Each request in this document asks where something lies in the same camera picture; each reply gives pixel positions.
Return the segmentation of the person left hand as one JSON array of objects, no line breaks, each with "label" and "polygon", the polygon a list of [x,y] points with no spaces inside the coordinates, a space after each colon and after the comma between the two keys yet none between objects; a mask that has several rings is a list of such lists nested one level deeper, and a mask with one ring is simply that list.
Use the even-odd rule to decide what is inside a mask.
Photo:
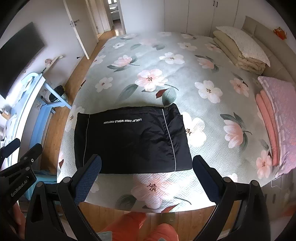
[{"label": "person left hand", "polygon": [[16,202],[10,210],[10,228],[21,239],[25,239],[26,218],[22,213],[19,204]]}]

